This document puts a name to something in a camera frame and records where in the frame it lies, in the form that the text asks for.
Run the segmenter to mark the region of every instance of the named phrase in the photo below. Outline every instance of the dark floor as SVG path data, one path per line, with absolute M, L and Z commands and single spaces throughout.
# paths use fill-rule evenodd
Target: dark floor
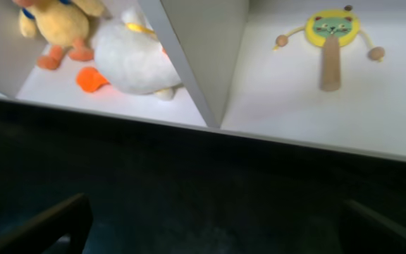
M 351 198 L 406 226 L 406 163 L 0 102 L 0 234 L 81 192 L 85 253 L 342 253 Z

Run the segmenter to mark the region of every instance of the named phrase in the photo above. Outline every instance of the wooden handle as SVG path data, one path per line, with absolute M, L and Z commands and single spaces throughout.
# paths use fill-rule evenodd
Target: wooden handle
M 324 44 L 324 60 L 322 66 L 323 91 L 336 91 L 341 86 L 340 47 L 339 39 L 330 35 Z

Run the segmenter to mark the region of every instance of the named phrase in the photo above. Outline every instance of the toy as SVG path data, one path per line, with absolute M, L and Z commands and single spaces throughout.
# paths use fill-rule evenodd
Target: toy
M 122 20 L 102 31 L 95 49 L 97 68 L 82 69 L 77 84 L 95 92 L 111 83 L 124 93 L 171 100 L 181 80 L 154 31 L 136 8 L 125 11 Z
M 323 71 L 321 89 L 324 91 L 335 91 L 340 87 L 340 47 L 353 41 L 357 34 L 361 34 L 369 48 L 369 58 L 375 61 L 383 61 L 385 49 L 375 47 L 371 39 L 360 29 L 359 19 L 352 12 L 351 6 L 344 10 L 328 10 L 315 13 L 309 18 L 307 24 L 296 28 L 286 35 L 276 38 L 277 50 L 288 43 L 289 36 L 299 31 L 305 31 L 306 38 L 314 46 L 323 47 Z
M 40 68 L 59 67 L 66 47 L 76 61 L 93 60 L 94 52 L 85 46 L 89 35 L 89 16 L 101 16 L 105 7 L 100 0 L 13 0 L 22 7 L 19 26 L 24 37 L 33 38 L 38 26 L 41 34 L 52 45 L 46 56 L 37 60 Z

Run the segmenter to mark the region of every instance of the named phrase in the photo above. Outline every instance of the orange foot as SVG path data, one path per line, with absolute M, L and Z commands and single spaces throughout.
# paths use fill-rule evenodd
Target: orange foot
M 95 92 L 109 81 L 93 67 L 83 68 L 76 77 L 76 83 L 85 92 Z
M 37 60 L 37 65 L 40 68 L 47 70 L 56 70 L 59 67 L 60 61 L 51 56 L 41 56 Z
M 68 56 L 75 61 L 90 61 L 93 60 L 93 49 L 87 47 L 79 47 L 70 50 Z

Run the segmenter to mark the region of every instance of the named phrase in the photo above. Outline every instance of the wooden bead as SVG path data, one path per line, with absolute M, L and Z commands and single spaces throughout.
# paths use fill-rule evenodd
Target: wooden bead
M 385 56 L 385 49 L 383 47 L 374 47 L 369 51 L 369 58 L 375 61 L 382 59 Z
M 280 35 L 276 38 L 276 44 L 280 47 L 286 46 L 288 43 L 288 37 L 286 35 Z

